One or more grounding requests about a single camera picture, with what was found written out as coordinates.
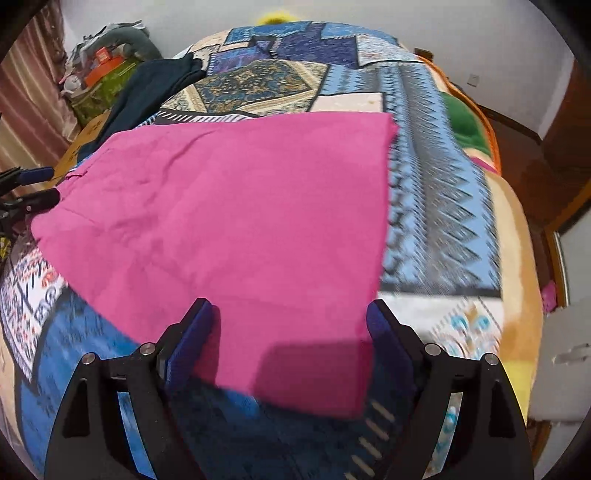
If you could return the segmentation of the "pink pants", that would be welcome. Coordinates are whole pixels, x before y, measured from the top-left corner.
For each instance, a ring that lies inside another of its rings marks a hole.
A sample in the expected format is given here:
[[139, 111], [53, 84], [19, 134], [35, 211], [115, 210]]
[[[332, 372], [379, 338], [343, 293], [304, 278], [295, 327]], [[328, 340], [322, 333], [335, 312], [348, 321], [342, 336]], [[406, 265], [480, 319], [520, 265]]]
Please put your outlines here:
[[283, 408], [359, 417], [387, 230], [387, 113], [280, 114], [112, 136], [36, 216], [43, 256], [137, 342], [214, 306], [194, 373]]

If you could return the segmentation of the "brown cardboard box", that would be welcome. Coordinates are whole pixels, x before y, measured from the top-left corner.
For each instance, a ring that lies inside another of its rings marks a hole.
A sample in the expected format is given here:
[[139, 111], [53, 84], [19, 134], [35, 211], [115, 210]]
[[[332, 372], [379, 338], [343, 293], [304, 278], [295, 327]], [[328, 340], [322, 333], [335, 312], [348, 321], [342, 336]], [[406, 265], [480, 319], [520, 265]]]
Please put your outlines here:
[[106, 110], [97, 117], [89, 121], [89, 123], [80, 131], [72, 144], [68, 147], [62, 158], [54, 167], [54, 176], [50, 181], [44, 182], [44, 188], [52, 188], [56, 186], [61, 179], [77, 165], [78, 152], [80, 148], [92, 142], [99, 134], [103, 124], [109, 116], [110, 111]]

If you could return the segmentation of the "striped pink curtain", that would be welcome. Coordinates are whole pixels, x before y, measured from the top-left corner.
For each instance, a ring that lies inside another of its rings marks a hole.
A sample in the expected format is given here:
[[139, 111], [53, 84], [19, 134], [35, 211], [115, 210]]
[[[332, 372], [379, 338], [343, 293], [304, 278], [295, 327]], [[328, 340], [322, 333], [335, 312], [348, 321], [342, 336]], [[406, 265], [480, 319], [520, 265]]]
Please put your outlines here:
[[21, 31], [23, 18], [2, 30], [1, 169], [54, 167], [80, 131], [61, 94], [64, 22], [59, 1], [47, 1]]

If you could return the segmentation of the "colourful plush blanket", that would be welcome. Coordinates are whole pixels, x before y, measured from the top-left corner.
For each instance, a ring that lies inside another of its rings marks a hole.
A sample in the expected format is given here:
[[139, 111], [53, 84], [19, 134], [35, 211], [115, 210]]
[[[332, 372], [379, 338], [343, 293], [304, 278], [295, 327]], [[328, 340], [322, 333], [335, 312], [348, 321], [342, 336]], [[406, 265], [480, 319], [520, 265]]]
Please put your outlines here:
[[522, 205], [501, 176], [499, 146], [489, 120], [476, 103], [452, 85], [441, 68], [422, 59], [437, 88], [460, 99], [481, 122], [491, 154], [477, 161], [491, 191], [500, 253], [504, 326], [499, 356], [514, 388], [522, 414], [528, 416], [538, 367], [544, 321], [535, 257]]

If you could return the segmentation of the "green bag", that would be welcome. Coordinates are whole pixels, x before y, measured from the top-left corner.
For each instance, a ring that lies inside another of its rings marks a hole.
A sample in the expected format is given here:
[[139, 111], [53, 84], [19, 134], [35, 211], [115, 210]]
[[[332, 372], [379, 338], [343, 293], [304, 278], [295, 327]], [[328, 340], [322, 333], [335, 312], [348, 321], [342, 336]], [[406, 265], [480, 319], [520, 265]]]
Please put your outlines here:
[[69, 97], [69, 104], [81, 127], [113, 106], [139, 64], [136, 59], [124, 59], [121, 65], [95, 85]]

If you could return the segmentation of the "pink slipper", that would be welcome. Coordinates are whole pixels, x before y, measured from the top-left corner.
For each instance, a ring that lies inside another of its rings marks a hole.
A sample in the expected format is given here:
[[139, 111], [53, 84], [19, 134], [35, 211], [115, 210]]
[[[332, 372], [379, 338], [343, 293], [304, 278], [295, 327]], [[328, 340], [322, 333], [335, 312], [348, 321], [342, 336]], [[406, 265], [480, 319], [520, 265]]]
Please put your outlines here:
[[558, 296], [557, 296], [557, 287], [556, 283], [553, 280], [550, 280], [542, 289], [541, 289], [541, 298], [543, 303], [543, 311], [545, 314], [550, 314], [553, 312], [558, 306]]

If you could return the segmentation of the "dark navy folded garment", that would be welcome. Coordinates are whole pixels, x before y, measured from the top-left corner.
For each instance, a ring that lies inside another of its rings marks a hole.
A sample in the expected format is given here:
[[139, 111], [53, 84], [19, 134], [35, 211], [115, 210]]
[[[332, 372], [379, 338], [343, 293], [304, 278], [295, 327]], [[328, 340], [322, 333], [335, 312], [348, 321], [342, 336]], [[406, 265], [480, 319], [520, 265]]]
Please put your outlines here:
[[141, 63], [119, 93], [97, 137], [80, 147], [77, 163], [115, 133], [134, 129], [154, 115], [171, 96], [206, 76], [202, 60], [186, 53], [178, 59]]

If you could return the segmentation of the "orange box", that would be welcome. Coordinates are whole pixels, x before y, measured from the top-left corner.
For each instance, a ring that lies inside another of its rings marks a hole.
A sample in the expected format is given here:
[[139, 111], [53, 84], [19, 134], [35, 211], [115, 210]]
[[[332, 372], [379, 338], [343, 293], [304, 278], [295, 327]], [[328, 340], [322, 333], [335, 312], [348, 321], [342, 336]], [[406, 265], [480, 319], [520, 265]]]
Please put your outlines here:
[[94, 54], [91, 69], [85, 77], [86, 85], [92, 87], [123, 62], [124, 58], [121, 55], [112, 54], [107, 47], [99, 48]]

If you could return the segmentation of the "blue patchwork bed sheet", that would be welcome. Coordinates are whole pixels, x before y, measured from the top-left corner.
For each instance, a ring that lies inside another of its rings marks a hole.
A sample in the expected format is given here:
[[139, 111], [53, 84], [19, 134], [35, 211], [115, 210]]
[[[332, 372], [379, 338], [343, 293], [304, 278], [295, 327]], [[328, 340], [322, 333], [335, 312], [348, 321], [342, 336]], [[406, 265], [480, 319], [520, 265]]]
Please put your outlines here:
[[154, 356], [204, 298], [164, 377], [204, 474], [368, 478], [406, 412], [370, 302], [448, 354], [499, 349], [487, 171], [388, 34], [238, 27], [185, 62], [204, 78], [88, 145], [3, 263], [1, 437], [41, 478], [77, 364]]

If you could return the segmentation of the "grey clothes pile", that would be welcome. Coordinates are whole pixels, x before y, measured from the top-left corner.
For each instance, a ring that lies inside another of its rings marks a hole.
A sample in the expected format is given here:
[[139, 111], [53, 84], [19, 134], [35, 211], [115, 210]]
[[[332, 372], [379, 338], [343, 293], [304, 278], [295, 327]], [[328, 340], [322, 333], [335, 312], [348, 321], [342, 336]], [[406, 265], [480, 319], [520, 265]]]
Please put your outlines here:
[[142, 61], [161, 59], [159, 49], [150, 39], [150, 33], [141, 20], [132, 23], [110, 23], [97, 33], [84, 36], [71, 50], [68, 60], [72, 63], [85, 63], [99, 49], [123, 47], [123, 56], [135, 55]]

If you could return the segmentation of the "brown wooden door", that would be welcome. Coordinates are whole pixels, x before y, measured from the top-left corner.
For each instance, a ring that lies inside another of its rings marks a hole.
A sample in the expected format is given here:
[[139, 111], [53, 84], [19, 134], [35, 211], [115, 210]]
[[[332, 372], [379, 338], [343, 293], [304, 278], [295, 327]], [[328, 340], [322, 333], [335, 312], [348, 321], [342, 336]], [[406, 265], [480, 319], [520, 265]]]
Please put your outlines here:
[[564, 98], [544, 137], [485, 106], [501, 155], [502, 177], [526, 217], [545, 226], [590, 181], [590, 74], [572, 67]]

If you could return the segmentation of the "yellow plush pillow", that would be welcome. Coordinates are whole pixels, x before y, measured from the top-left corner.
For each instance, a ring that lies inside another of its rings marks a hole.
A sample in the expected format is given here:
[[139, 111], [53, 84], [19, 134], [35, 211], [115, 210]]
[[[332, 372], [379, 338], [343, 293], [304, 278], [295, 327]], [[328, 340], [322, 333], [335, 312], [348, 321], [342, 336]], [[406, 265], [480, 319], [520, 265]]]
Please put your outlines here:
[[264, 14], [256, 21], [257, 26], [280, 25], [297, 21], [297, 17], [287, 11], [273, 11]]

